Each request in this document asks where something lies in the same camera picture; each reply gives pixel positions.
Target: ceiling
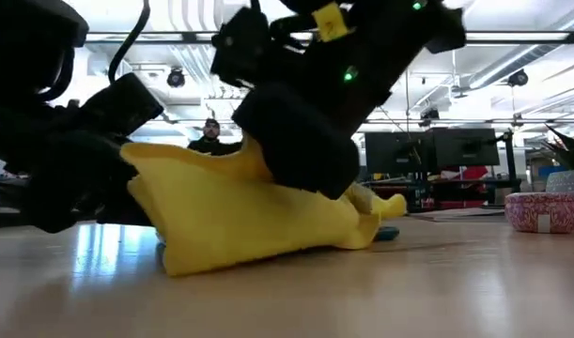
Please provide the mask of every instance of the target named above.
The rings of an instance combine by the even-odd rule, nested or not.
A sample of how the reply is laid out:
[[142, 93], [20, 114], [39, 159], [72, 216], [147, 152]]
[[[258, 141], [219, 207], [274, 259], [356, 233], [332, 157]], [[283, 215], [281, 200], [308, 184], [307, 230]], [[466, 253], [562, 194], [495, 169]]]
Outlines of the ceiling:
[[[66, 2], [88, 20], [92, 33], [130, 31], [142, 6], [140, 0]], [[278, 0], [260, 2], [270, 20], [290, 14]], [[216, 31], [248, 1], [150, 0], [150, 3], [151, 18], [146, 31], [167, 32]], [[468, 30], [574, 30], [574, 0], [444, 0], [444, 3], [451, 8], [465, 9], [464, 22]], [[75, 89], [62, 100], [105, 86], [101, 79], [118, 47], [118, 44], [87, 44], [83, 52], [88, 60], [85, 69], [89, 75], [76, 77]], [[183, 121], [179, 126], [150, 122], [138, 132], [139, 139], [183, 144], [188, 142], [185, 137], [197, 137], [193, 127], [202, 125], [201, 120], [210, 116], [211, 111], [216, 118], [229, 120], [246, 92], [209, 75], [213, 55], [209, 45], [132, 46], [126, 56], [132, 71], [165, 104], [168, 116]], [[169, 88], [165, 83], [170, 68], [175, 66], [185, 69], [187, 84], [180, 89]], [[519, 69], [529, 75], [529, 84], [514, 89], [502, 85], [508, 75]], [[92, 90], [83, 90], [85, 85]], [[394, 131], [397, 126], [390, 119], [406, 119], [407, 111], [411, 119], [416, 119], [432, 107], [440, 111], [442, 119], [511, 118], [514, 113], [521, 113], [525, 118], [574, 118], [574, 45], [468, 46], [443, 54], [423, 51], [392, 91], [393, 96], [369, 117], [384, 123], [364, 125], [361, 131]], [[510, 125], [493, 127], [504, 131]], [[224, 128], [225, 140], [240, 137], [234, 126], [226, 124]], [[409, 128], [419, 129], [415, 124]], [[574, 124], [558, 125], [558, 128], [574, 132]], [[535, 139], [545, 132], [542, 124], [517, 129], [517, 137], [524, 139]]]

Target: yellow sticker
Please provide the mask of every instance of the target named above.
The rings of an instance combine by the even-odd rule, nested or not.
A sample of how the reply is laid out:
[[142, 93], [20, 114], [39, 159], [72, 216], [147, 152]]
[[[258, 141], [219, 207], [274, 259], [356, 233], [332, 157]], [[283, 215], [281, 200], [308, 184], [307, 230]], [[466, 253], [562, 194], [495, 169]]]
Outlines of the yellow sticker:
[[318, 32], [322, 41], [329, 42], [344, 37], [348, 33], [341, 9], [335, 2], [318, 9], [312, 15], [314, 15], [318, 25]]

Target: pink patterned tin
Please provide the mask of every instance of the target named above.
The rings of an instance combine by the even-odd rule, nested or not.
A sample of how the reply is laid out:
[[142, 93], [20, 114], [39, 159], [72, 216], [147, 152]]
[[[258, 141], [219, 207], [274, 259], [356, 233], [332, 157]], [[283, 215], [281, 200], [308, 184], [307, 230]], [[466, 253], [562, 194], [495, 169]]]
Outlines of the pink patterned tin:
[[505, 198], [505, 217], [521, 232], [569, 234], [574, 231], [574, 193], [512, 193]]

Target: desk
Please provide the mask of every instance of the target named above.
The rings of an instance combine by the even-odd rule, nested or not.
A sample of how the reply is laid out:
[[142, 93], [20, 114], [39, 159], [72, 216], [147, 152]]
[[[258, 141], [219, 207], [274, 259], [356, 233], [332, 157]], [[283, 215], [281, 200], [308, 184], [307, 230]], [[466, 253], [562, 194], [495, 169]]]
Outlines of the desk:
[[0, 229], [0, 338], [574, 338], [574, 235], [403, 219], [371, 250], [165, 277], [151, 228]]

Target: yellow cloth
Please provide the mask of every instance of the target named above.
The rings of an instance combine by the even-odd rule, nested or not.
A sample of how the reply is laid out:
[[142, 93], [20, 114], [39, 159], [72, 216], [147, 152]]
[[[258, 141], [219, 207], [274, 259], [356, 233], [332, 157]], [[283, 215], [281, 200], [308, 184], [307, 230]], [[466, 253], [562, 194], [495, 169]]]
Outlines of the yellow cloth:
[[363, 249], [381, 219], [405, 212], [354, 185], [339, 200], [271, 182], [259, 144], [212, 157], [178, 146], [128, 144], [139, 175], [128, 189], [165, 239], [170, 276], [229, 267], [315, 246]]

